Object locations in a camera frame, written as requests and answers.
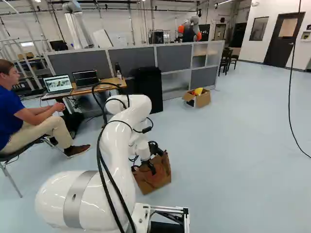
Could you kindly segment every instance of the water bottle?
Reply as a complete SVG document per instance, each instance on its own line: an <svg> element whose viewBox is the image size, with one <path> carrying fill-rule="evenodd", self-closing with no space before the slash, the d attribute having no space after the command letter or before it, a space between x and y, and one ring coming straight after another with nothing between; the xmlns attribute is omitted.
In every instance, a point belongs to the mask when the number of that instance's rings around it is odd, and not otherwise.
<svg viewBox="0 0 311 233"><path fill-rule="evenodd" d="M119 70L117 71L117 77L119 79L119 84L122 85L122 74L121 74L121 72Z"/></svg>

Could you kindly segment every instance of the floor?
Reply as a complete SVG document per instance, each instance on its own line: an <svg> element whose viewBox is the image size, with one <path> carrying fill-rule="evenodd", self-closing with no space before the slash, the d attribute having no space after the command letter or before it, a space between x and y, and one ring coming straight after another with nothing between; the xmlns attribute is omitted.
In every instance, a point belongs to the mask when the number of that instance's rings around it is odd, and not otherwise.
<svg viewBox="0 0 311 233"><path fill-rule="evenodd" d="M151 115L155 127L148 136L168 150L173 180L147 196L137 190L137 202L189 207L194 233L311 232L311 159L291 136L288 82L288 70L240 62L218 78L209 106L192 109L181 99L165 101L164 111ZM310 90L311 74L294 72L292 123L309 153ZM84 155L67 160L40 144L10 165L23 199L0 174L1 232L56 232L36 215L36 192L57 172L96 169L101 124L95 118L81 126L74 143L92 144Z"/></svg>

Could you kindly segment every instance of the black trash can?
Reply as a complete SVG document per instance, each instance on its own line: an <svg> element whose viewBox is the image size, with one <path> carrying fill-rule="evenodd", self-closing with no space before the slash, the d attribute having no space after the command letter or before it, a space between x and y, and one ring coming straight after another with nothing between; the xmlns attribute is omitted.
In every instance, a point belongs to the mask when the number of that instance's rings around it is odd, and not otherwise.
<svg viewBox="0 0 311 233"><path fill-rule="evenodd" d="M133 79L126 80L128 94L143 94L150 98L152 113L163 111L161 70L157 67L141 67L131 71Z"/></svg>

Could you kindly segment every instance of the gray cubicle partition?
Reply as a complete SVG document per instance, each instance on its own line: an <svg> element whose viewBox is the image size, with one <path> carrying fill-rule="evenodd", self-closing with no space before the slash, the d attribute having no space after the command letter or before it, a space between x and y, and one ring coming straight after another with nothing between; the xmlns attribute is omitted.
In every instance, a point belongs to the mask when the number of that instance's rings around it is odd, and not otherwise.
<svg viewBox="0 0 311 233"><path fill-rule="evenodd" d="M154 67L156 65L153 46L109 49L108 53L115 75L115 63L119 63L124 77L129 77L133 69L139 67Z"/></svg>
<svg viewBox="0 0 311 233"><path fill-rule="evenodd" d="M157 67L162 72L190 69L192 45L157 46Z"/></svg>
<svg viewBox="0 0 311 233"><path fill-rule="evenodd" d="M84 49L45 54L53 74L97 69L100 78L115 75L119 63L124 77L138 67L156 66L162 72L163 99L183 96L198 87L216 85L224 41L157 44L126 48Z"/></svg>
<svg viewBox="0 0 311 233"><path fill-rule="evenodd" d="M54 75L68 74L73 81L72 73L97 70L99 78L111 78L106 52L104 50L67 50L48 55Z"/></svg>

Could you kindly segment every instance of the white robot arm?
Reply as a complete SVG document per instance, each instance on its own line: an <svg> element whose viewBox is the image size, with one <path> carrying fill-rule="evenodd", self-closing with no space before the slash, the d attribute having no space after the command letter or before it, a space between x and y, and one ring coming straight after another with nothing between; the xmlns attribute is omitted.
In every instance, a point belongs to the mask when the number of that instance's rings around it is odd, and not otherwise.
<svg viewBox="0 0 311 233"><path fill-rule="evenodd" d="M123 100L123 96L114 98ZM130 107L121 112L119 102L107 103L108 111L119 113L111 118L111 123L107 124L103 131L100 150L132 214L136 202L135 187L127 162L130 155L131 128L135 128L149 115L151 101L144 95L131 95L129 98ZM126 230L128 219L111 181L106 174L104 176L119 220ZM40 188L35 199L35 207L47 223L61 228L64 232L70 232L71 228L74 228L75 232L120 232L111 214L97 171L66 171L54 175Z"/></svg>
<svg viewBox="0 0 311 233"><path fill-rule="evenodd" d="M133 154L138 154L142 160L150 158L148 141L142 133L134 131L148 128L146 117L151 111L150 99L144 95L130 95L128 107L127 97L113 96L106 103L107 110L115 116L99 138L99 150L113 180L103 172L104 186L98 171L60 172L47 180L38 191L36 212L62 233L119 233L120 228L103 189L106 187L123 232L131 232L129 230L133 225L136 233L149 232L152 212L176 221L183 226L184 233L189 233L188 208L136 203L134 179L127 160ZM124 211L113 181L133 224Z"/></svg>

